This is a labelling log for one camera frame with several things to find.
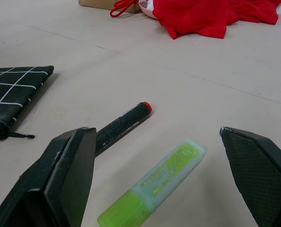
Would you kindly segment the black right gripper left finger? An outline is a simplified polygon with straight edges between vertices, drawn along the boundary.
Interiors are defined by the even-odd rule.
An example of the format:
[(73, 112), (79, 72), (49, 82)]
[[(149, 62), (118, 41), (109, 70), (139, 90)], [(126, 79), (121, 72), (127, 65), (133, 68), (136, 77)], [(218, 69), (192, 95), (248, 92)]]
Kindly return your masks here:
[(0, 227), (81, 227), (96, 135), (95, 128), (82, 127), (52, 139), (0, 205)]

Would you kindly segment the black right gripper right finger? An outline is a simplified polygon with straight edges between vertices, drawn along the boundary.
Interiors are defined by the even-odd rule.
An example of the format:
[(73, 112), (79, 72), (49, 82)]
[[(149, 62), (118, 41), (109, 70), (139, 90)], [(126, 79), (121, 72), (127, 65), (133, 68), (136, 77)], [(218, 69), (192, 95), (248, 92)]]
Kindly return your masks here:
[(235, 184), (259, 227), (281, 227), (281, 149), (269, 138), (221, 127)]

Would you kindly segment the black grid pencil pouch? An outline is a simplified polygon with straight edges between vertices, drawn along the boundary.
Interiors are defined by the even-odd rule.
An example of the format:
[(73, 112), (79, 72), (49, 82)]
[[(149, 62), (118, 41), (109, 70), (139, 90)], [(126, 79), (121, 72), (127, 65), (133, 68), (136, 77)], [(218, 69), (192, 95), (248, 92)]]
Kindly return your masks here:
[(0, 141), (35, 137), (14, 132), (11, 127), (53, 71), (54, 66), (0, 68)]

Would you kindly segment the black marker with red cap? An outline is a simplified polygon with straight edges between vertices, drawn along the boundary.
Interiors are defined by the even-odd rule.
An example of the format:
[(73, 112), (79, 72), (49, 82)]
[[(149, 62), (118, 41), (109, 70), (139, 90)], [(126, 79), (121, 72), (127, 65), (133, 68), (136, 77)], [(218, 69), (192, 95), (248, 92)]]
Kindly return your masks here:
[(152, 113), (148, 102), (140, 102), (132, 109), (97, 132), (95, 157), (115, 144), (127, 133), (144, 122)]

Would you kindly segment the green highlighter pen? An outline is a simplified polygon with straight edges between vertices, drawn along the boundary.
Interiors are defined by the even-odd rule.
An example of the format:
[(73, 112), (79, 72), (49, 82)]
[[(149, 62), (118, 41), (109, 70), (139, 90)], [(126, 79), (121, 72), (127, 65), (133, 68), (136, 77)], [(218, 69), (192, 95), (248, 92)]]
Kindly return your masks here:
[(181, 142), (97, 218), (100, 227), (141, 227), (205, 153), (192, 140)]

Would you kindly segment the red cloth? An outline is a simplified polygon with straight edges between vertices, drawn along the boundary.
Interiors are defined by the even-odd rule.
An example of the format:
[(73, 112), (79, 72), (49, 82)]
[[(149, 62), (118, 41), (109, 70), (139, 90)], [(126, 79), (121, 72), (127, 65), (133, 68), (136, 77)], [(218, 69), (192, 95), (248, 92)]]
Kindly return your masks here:
[(275, 25), (281, 0), (153, 0), (153, 15), (172, 39), (198, 34), (222, 39), (238, 21)]

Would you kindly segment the brown cardboard box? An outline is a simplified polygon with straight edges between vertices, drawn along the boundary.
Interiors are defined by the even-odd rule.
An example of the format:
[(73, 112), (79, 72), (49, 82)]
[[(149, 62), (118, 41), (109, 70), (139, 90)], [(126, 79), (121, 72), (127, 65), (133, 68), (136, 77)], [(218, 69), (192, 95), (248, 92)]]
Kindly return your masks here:
[[(114, 4), (119, 0), (78, 0), (79, 5), (97, 9), (106, 9), (112, 10), (114, 8)], [(130, 6), (125, 12), (135, 14), (139, 12), (141, 9), (138, 4), (134, 4)]]

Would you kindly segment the pink round object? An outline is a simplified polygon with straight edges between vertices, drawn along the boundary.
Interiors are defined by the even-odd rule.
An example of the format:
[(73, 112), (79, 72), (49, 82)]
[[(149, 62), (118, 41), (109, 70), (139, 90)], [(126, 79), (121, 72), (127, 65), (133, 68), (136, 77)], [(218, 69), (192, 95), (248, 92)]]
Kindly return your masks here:
[(153, 0), (139, 0), (139, 6), (141, 11), (145, 15), (153, 19), (156, 19), (156, 17), (153, 15), (153, 9), (154, 9)]

